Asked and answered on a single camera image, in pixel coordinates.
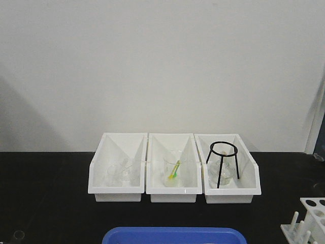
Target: white peg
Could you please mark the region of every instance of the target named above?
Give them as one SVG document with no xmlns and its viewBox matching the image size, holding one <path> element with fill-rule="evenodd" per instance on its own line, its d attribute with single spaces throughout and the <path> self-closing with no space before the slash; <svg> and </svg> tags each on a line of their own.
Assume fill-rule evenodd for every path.
<svg viewBox="0 0 325 244">
<path fill-rule="evenodd" d="M 294 214 L 294 217 L 292 218 L 290 228 L 289 228 L 289 232 L 293 232 L 293 230 L 295 228 L 295 225 L 296 225 L 296 222 L 297 222 L 297 219 L 298 219 L 298 215 L 299 215 L 299 213 L 296 211 L 295 214 Z"/>
<path fill-rule="evenodd" d="M 301 220 L 299 223 L 299 226 L 298 226 L 296 236 L 295 236 L 295 242 L 298 242 L 300 236 L 302 235 L 302 232 L 304 230 L 304 224 L 305 224 L 305 222 L 303 220 Z"/>
<path fill-rule="evenodd" d="M 310 231 L 307 230 L 306 231 L 306 235 L 305 235 L 305 238 L 304 238 L 304 241 L 303 241 L 303 244 L 307 244 L 308 240 L 309 240 L 309 237 L 310 237 Z"/>
</svg>

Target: metal ring stand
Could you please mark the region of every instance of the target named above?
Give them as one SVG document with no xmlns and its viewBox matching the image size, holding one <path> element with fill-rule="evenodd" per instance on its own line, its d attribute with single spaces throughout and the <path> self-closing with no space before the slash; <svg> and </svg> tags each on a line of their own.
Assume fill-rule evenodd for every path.
<svg viewBox="0 0 325 244">
<path fill-rule="evenodd" d="M 233 154 L 229 154 L 229 155 L 225 155 L 225 154 L 220 154 L 216 151 L 213 150 L 213 147 L 215 144 L 227 144 L 227 145 L 230 145 L 234 148 L 234 153 Z M 220 160 L 220 169 L 219 169 L 219 178 L 218 178 L 218 185 L 217 185 L 217 188 L 219 188 L 220 186 L 220 177 L 221 177 L 221 170 L 222 170 L 222 164 L 223 164 L 223 157 L 226 157 L 226 158 L 229 158 L 229 157 L 233 157 L 235 156 L 235 161 L 236 161 L 236 171 L 237 171 L 237 179 L 239 179 L 239 170 L 238 170 L 238 161 L 237 161 L 237 153 L 238 153 L 238 149 L 235 145 L 229 143 L 229 142 L 226 142 L 226 141 L 216 141 L 216 142 L 213 142 L 211 145 L 210 145 L 210 152 L 209 152 L 209 155 L 207 157 L 207 161 L 206 163 L 208 164 L 208 161 L 209 161 L 209 158 L 211 156 L 211 153 L 214 153 L 218 156 L 221 157 L 221 160 Z"/>
</svg>

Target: black countertop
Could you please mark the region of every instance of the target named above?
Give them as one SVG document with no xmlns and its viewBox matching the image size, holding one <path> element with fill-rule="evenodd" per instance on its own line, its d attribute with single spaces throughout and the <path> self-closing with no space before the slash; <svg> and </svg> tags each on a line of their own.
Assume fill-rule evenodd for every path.
<svg viewBox="0 0 325 244">
<path fill-rule="evenodd" d="M 325 197 L 325 163 L 301 153 L 251 153 L 261 196 L 250 204 L 95 202 L 88 195 L 92 152 L 0 153 L 0 241 L 23 230 L 23 243 L 98 243 L 118 226 L 230 227 L 248 244 L 287 243 L 280 224 L 306 210 L 300 197 Z"/>
</svg>

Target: white test tube rack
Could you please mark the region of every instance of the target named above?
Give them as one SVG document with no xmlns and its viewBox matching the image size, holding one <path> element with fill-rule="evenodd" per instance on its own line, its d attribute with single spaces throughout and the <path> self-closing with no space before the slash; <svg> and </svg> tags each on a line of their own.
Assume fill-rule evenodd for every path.
<svg viewBox="0 0 325 244">
<path fill-rule="evenodd" d="M 290 244 L 325 244 L 325 198 L 300 198 L 307 210 L 304 220 L 297 223 L 295 212 L 291 224 L 281 225 Z"/>
</svg>

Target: white wall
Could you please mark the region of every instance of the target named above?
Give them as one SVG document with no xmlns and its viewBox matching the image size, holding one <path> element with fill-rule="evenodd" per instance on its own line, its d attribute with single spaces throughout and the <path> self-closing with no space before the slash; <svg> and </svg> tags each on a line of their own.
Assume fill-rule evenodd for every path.
<svg viewBox="0 0 325 244">
<path fill-rule="evenodd" d="M 324 12 L 325 1 L 1 1 L 0 150 L 194 132 L 304 151 Z"/>
</svg>

